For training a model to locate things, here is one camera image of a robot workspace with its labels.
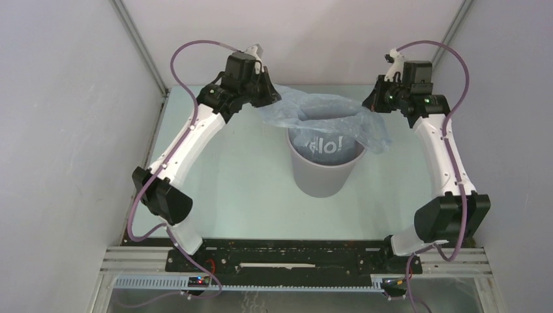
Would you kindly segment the small electronics board with leds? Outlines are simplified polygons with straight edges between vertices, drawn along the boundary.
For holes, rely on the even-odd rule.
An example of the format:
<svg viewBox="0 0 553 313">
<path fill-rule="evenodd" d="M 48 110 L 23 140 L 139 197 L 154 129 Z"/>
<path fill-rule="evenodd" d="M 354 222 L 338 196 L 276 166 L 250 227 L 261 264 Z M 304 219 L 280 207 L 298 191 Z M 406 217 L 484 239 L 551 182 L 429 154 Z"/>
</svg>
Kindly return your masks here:
<svg viewBox="0 0 553 313">
<path fill-rule="evenodd" d="M 187 281 L 187 287 L 189 288 L 207 288 L 210 285 L 210 276 L 190 276 Z"/>
</svg>

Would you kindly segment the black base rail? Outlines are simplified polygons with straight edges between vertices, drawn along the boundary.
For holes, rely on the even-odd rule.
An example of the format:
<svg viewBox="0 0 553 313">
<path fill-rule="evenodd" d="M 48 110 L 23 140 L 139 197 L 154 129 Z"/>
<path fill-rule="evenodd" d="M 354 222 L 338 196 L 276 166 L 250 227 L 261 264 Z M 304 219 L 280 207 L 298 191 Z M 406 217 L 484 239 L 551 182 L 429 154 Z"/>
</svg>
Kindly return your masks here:
<svg viewBox="0 0 553 313">
<path fill-rule="evenodd" d="M 191 258 L 167 242 L 109 248 L 103 269 L 119 274 L 118 288 L 218 291 L 345 291 L 403 295 L 415 278 L 492 276 L 481 248 L 464 248 L 452 262 L 435 250 L 388 257 L 380 241 L 262 241 L 208 239 Z M 189 288 L 190 276 L 210 276 Z"/>
</svg>

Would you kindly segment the right aluminium corner profile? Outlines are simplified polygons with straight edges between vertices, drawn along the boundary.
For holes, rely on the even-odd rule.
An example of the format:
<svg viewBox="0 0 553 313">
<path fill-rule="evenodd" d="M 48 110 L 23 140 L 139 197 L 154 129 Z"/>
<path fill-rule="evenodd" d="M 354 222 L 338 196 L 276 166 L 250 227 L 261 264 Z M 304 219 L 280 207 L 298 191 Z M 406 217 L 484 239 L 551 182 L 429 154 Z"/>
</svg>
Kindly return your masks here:
<svg viewBox="0 0 553 313">
<path fill-rule="evenodd" d="M 450 46 L 453 43 L 457 33 L 460 31 L 460 28 L 462 27 L 463 23 L 466 21 L 466 18 L 469 16 L 474 2 L 475 0 L 463 0 L 461 2 L 454 18 L 449 24 L 441 40 L 442 44 L 446 46 Z M 436 70 L 439 67 L 444 55 L 447 53 L 448 51 L 445 48 L 441 48 L 441 47 L 436 48 L 435 54 L 432 58 L 432 64 L 433 64 L 434 70 Z"/>
</svg>

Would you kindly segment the left aluminium corner profile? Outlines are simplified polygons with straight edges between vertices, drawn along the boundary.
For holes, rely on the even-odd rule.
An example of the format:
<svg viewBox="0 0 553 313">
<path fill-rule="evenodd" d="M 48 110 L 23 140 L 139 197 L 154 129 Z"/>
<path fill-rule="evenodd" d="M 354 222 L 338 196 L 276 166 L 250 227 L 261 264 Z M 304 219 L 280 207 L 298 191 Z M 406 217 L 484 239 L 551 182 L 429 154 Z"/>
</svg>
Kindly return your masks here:
<svg viewBox="0 0 553 313">
<path fill-rule="evenodd" d="M 136 26 L 127 6 L 125 5 L 125 2 L 122 0 L 110 0 L 110 4 L 112 5 L 115 13 L 119 17 L 123 28 L 127 32 L 127 35 L 135 47 L 135 50 L 137 51 L 140 59 L 146 66 L 150 76 L 155 82 L 155 85 L 157 89 L 160 91 L 160 94 L 163 97 L 166 97 L 169 93 L 168 87 L 166 83 L 164 82 L 159 69 L 157 68 L 153 57 L 151 56 L 145 41 L 143 40 L 140 31 L 138 27 Z"/>
</svg>

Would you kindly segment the light blue plastic trash bag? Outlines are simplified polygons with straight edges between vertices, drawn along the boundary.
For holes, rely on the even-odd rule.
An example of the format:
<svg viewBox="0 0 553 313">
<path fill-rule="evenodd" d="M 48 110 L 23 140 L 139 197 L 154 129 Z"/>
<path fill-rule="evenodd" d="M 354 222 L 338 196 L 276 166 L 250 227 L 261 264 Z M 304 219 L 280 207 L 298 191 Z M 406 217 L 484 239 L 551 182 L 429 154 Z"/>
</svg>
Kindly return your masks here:
<svg viewBox="0 0 553 313">
<path fill-rule="evenodd" d="M 277 86 L 281 100 L 260 108 L 264 123 L 284 128 L 293 150 L 313 163 L 337 166 L 358 150 L 380 154 L 391 145 L 383 117 L 357 100 Z"/>
</svg>

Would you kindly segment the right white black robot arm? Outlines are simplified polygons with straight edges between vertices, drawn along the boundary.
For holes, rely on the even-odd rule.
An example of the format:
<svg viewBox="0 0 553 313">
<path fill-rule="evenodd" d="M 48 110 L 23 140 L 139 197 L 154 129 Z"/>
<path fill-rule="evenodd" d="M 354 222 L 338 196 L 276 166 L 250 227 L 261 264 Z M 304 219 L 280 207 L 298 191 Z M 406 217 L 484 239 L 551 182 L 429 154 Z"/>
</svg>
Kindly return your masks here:
<svg viewBox="0 0 553 313">
<path fill-rule="evenodd" d="M 459 245 L 474 236 L 490 210 L 490 198 L 478 193 L 460 159 L 445 96 L 432 92 L 432 63 L 387 57 L 390 68 L 378 76 L 363 106 L 376 113 L 399 111 L 423 148 L 433 199 L 419 208 L 413 224 L 386 238 L 379 255 L 383 270 L 395 273 L 405 256 L 436 245 Z"/>
</svg>

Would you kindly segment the grey round trash bin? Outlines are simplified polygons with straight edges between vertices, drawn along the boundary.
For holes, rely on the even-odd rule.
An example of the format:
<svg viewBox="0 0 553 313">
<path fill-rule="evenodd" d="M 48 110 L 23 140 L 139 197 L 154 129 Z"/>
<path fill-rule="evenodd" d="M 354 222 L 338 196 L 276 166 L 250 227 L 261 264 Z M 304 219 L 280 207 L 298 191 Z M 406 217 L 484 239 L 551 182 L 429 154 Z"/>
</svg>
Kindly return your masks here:
<svg viewBox="0 0 553 313">
<path fill-rule="evenodd" d="M 340 105 L 305 109 L 298 124 L 286 130 L 293 178 L 305 194 L 335 195 L 364 157 L 365 147 L 346 134 L 360 112 L 356 106 Z"/>
</svg>

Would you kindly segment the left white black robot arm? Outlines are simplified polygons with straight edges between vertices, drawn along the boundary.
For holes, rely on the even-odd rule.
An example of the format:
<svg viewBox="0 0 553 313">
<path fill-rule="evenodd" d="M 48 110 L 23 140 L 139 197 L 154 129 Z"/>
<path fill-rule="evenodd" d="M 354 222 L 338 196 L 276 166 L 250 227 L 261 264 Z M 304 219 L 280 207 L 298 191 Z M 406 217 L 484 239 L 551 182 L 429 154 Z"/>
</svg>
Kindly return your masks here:
<svg viewBox="0 0 553 313">
<path fill-rule="evenodd" d="M 233 52 L 224 71 L 194 98 L 194 110 L 168 148 L 148 168 L 137 167 L 132 173 L 138 198 L 183 249 L 181 263 L 189 271 L 203 269 L 206 254 L 199 249 L 203 239 L 190 217 L 193 201 L 177 186 L 208 142 L 245 104 L 261 108 L 281 99 L 261 56 L 258 44 Z"/>
</svg>

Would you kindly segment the aluminium corner profile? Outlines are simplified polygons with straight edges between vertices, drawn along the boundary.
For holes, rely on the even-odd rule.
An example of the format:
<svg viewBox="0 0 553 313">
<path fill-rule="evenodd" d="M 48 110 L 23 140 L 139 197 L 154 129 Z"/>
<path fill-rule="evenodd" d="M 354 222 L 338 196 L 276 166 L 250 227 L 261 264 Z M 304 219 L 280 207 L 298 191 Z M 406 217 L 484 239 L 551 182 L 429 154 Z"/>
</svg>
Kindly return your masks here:
<svg viewBox="0 0 553 313">
<path fill-rule="evenodd" d="M 460 28 L 462 27 L 463 23 L 466 21 L 466 18 L 469 16 L 474 2 L 475 0 L 463 0 L 461 2 L 454 18 L 449 24 L 441 40 L 442 44 L 446 46 L 450 46 L 453 43 L 457 33 L 460 31 Z M 436 70 L 439 67 L 444 55 L 447 53 L 448 51 L 445 48 L 441 48 L 441 47 L 436 48 L 435 54 L 432 58 L 432 64 L 433 64 L 434 70 Z"/>
<path fill-rule="evenodd" d="M 145 41 L 143 40 L 140 31 L 138 27 L 136 26 L 127 6 L 125 5 L 125 2 L 122 0 L 110 0 L 110 4 L 112 5 L 115 13 L 119 17 L 123 28 L 127 32 L 127 35 L 135 47 L 135 50 L 137 51 L 140 59 L 146 66 L 150 76 L 155 82 L 155 85 L 157 89 L 160 91 L 160 94 L 163 97 L 166 97 L 169 93 L 168 87 L 166 83 L 164 82 L 159 69 L 157 68 L 153 57 L 151 56 Z"/>
</svg>

